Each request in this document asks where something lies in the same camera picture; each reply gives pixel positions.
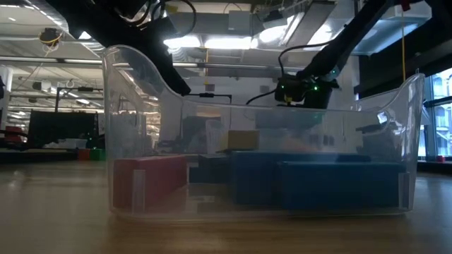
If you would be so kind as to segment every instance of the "fluorescent light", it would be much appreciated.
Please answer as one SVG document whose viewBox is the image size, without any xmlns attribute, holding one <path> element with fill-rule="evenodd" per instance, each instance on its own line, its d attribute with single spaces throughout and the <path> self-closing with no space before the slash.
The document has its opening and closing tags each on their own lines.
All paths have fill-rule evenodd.
<svg viewBox="0 0 452 254">
<path fill-rule="evenodd" d="M 77 99 L 77 102 L 81 102 L 83 104 L 89 104 L 90 102 L 87 101 L 86 99 Z"/>
<path fill-rule="evenodd" d="M 263 43 L 269 43 L 276 39 L 279 39 L 282 35 L 284 35 L 284 31 L 287 29 L 286 25 L 280 25 L 274 28 L 268 28 L 262 31 L 259 34 L 259 39 Z"/>
<path fill-rule="evenodd" d="M 201 42 L 199 38 L 194 35 L 186 35 L 181 38 L 164 40 L 165 43 L 170 49 L 177 49 L 180 47 L 200 47 Z"/>
<path fill-rule="evenodd" d="M 102 64 L 102 60 L 64 59 L 67 64 Z"/>
<path fill-rule="evenodd" d="M 257 49 L 258 46 L 259 46 L 259 41 L 258 41 L 256 38 L 254 38 L 254 39 L 251 41 L 250 47 L 251 47 L 252 49 Z"/>
<path fill-rule="evenodd" d="M 78 95 L 75 95 L 75 94 L 73 94 L 72 92 L 68 92 L 68 95 L 70 95 L 70 96 L 72 96 L 72 97 L 75 97 L 75 98 L 78 98 Z"/>
<path fill-rule="evenodd" d="M 88 40 L 88 39 L 91 39 L 91 35 L 88 34 L 87 32 L 82 32 L 82 34 L 80 35 L 79 39 Z"/>
<path fill-rule="evenodd" d="M 324 43 L 331 40 L 332 38 L 333 31 L 331 31 L 331 27 L 327 24 L 324 24 L 317 30 L 308 44 Z"/>
<path fill-rule="evenodd" d="M 251 37 L 209 39 L 205 43 L 205 46 L 209 49 L 249 49 L 251 47 Z"/>
<path fill-rule="evenodd" d="M 99 104 L 99 103 L 97 103 L 97 102 L 91 102 L 91 103 L 93 103 L 94 105 L 97 105 L 97 106 L 99 106 L 99 107 L 103 107 L 101 104 Z"/>
</svg>

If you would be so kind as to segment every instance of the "blue block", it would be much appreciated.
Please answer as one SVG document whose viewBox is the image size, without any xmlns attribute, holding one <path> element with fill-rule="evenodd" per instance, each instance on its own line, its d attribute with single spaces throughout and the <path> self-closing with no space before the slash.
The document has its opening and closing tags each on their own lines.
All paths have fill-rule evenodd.
<svg viewBox="0 0 452 254">
<path fill-rule="evenodd" d="M 405 172 L 396 163 L 281 162 L 281 205 L 323 211 L 398 207 L 399 175 Z"/>
<path fill-rule="evenodd" d="M 370 157 L 333 153 L 235 151 L 231 154 L 234 201 L 241 205 L 278 205 L 278 162 L 370 162 Z"/>
</svg>

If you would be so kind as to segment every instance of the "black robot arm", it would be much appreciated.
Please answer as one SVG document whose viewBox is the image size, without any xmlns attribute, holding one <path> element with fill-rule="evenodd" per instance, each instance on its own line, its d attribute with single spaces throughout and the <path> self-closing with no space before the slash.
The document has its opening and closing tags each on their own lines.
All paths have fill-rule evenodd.
<svg viewBox="0 0 452 254">
<path fill-rule="evenodd" d="M 352 50 L 392 6 L 421 0 L 369 0 L 343 31 L 331 40 L 296 75 L 284 74 L 275 90 L 279 102 L 304 102 L 299 107 L 325 109 L 332 89 L 339 88 L 336 78 L 347 63 Z"/>
</svg>

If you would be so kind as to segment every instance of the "wire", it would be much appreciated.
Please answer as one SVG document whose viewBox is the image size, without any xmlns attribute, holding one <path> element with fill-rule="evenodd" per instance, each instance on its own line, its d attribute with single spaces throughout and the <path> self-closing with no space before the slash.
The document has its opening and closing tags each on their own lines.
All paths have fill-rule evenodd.
<svg viewBox="0 0 452 254">
<path fill-rule="evenodd" d="M 281 51 L 281 54 L 278 57 L 278 63 L 280 64 L 281 67 L 281 75 L 284 75 L 284 66 L 283 63 L 281 62 L 281 56 L 283 56 L 283 54 L 285 54 L 286 52 L 289 52 L 291 50 L 294 49 L 304 49 L 304 48 L 309 48 L 309 47 L 321 47 L 321 46 L 325 46 L 327 44 L 329 44 L 331 41 L 327 41 L 327 42 L 323 42 L 323 43 L 318 43 L 318 44 L 308 44 L 308 45 L 299 45 L 299 46 L 293 46 L 287 49 L 284 49 Z"/>
<path fill-rule="evenodd" d="M 299 46 L 290 47 L 290 48 L 287 48 L 287 49 L 284 49 L 283 51 L 281 51 L 281 54 L 280 54 L 279 57 L 278 57 L 278 62 L 279 62 L 280 67 L 281 67 L 281 73 L 282 73 L 282 75 L 284 75 L 284 66 L 283 66 L 283 63 L 281 62 L 281 56 L 282 56 L 284 53 L 289 52 L 289 51 L 294 50 L 294 49 L 304 49 L 304 48 L 308 48 L 308 47 L 321 47 L 321 46 L 325 46 L 325 45 L 329 44 L 330 42 L 331 42 L 331 41 L 323 42 L 323 43 L 318 43 L 318 44 L 299 45 Z M 248 102 L 246 102 L 246 105 L 250 104 L 250 103 L 251 103 L 252 101 L 254 101 L 255 99 L 262 98 L 262 97 L 267 96 L 267 95 L 271 95 L 271 94 L 273 94 L 275 91 L 276 91 L 276 89 L 271 90 L 270 92 L 266 92 L 266 93 L 264 93 L 264 94 L 262 94 L 262 95 L 258 95 L 258 96 L 252 97 Z"/>
<path fill-rule="evenodd" d="M 49 55 L 49 53 L 50 53 L 51 51 L 48 51 L 45 55 L 44 55 L 44 57 L 47 57 L 48 55 Z M 44 63 L 41 63 L 39 66 L 36 66 L 34 69 L 33 69 L 33 71 L 30 73 L 30 75 L 28 75 L 28 77 L 16 88 L 16 89 L 19 89 L 23 84 L 25 84 L 25 82 L 27 82 L 30 78 L 31 78 L 31 76 L 33 75 L 33 73 L 37 70 L 37 69 L 39 69 L 39 68 L 41 68 L 42 67 L 42 65 L 43 65 Z"/>
<path fill-rule="evenodd" d="M 223 14 L 225 14 L 226 8 L 227 8 L 230 4 L 234 4 L 235 6 L 237 6 L 237 8 L 238 8 L 240 11 L 243 11 L 242 8 L 240 8 L 240 6 L 239 6 L 238 4 L 236 4 L 236 3 L 227 3 L 226 6 L 225 6 L 225 8 L 223 9 Z"/>
<path fill-rule="evenodd" d="M 50 40 L 50 41 L 43 41 L 43 40 L 41 40 L 41 34 L 42 33 L 40 32 L 39 35 L 37 36 L 40 39 L 41 43 L 44 43 L 44 44 L 52 43 L 52 46 L 53 46 L 53 44 L 55 44 L 55 42 L 58 42 L 58 40 L 61 38 L 61 36 L 63 36 L 63 32 L 60 32 L 59 36 L 57 38 Z"/>
<path fill-rule="evenodd" d="M 185 4 L 187 4 L 187 5 L 191 8 L 191 10 L 193 11 L 193 21 L 191 22 L 191 26 L 190 26 L 190 28 L 188 29 L 188 31 L 185 32 L 185 33 L 179 33 L 179 34 L 177 35 L 177 37 L 183 37 L 183 36 L 189 34 L 190 32 L 193 32 L 193 30 L 195 29 L 195 26 L 196 26 L 196 21 L 197 21 L 197 19 L 198 19 L 198 18 L 197 18 L 197 15 L 196 15 L 196 9 L 195 9 L 195 6 L 193 6 L 193 4 L 192 4 L 190 1 L 188 1 L 188 0 L 180 0 L 180 1 L 184 2 Z M 165 1 L 161 1 L 161 2 L 159 2 L 158 4 L 156 4 L 156 5 L 154 6 L 153 12 L 152 12 L 151 15 L 150 15 L 150 19 L 151 19 L 152 21 L 155 20 L 155 19 L 154 19 L 154 15 L 155 15 L 155 13 L 157 12 L 157 8 L 158 8 L 158 7 L 161 7 L 161 6 L 164 6 L 164 5 L 165 5 Z M 165 12 L 164 9 L 162 9 L 162 10 L 163 10 L 163 11 L 160 12 L 160 18 L 162 18 L 163 13 Z"/>
<path fill-rule="evenodd" d="M 150 13 L 150 20 L 154 21 L 155 18 L 155 13 L 157 13 L 157 9 L 160 7 L 160 14 L 159 14 L 159 18 L 163 18 L 163 13 L 165 13 L 165 2 L 164 1 L 160 1 L 158 2 L 154 8 L 153 8 L 153 12 Z"/>
<path fill-rule="evenodd" d="M 131 21 L 131 22 L 129 22 L 129 24 L 131 24 L 131 25 L 140 25 L 148 17 L 151 5 L 152 5 L 152 0 L 149 0 L 148 1 L 148 7 L 146 8 L 146 11 L 141 16 L 141 18 L 139 18 L 138 20 L 135 20 L 135 21 Z"/>
<path fill-rule="evenodd" d="M 274 92 L 276 92 L 276 89 L 273 89 L 273 90 L 271 90 L 270 92 L 266 92 L 266 93 L 264 93 L 264 94 L 262 94 L 262 95 L 258 95 L 258 96 L 252 97 L 251 99 L 248 100 L 248 102 L 246 102 L 246 105 L 250 104 L 250 103 L 251 103 L 252 101 L 254 101 L 255 99 L 259 99 L 259 98 L 262 98 L 262 97 L 264 97 L 264 96 L 271 95 L 271 94 L 273 94 Z"/>
</svg>

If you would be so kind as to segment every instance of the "desk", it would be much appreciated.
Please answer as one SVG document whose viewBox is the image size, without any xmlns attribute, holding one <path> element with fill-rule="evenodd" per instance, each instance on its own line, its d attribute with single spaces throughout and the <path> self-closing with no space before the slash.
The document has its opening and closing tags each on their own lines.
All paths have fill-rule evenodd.
<svg viewBox="0 0 452 254">
<path fill-rule="evenodd" d="M 452 253 L 452 179 L 419 175 L 402 216 L 137 223 L 108 212 L 102 162 L 0 172 L 0 253 Z"/>
</svg>

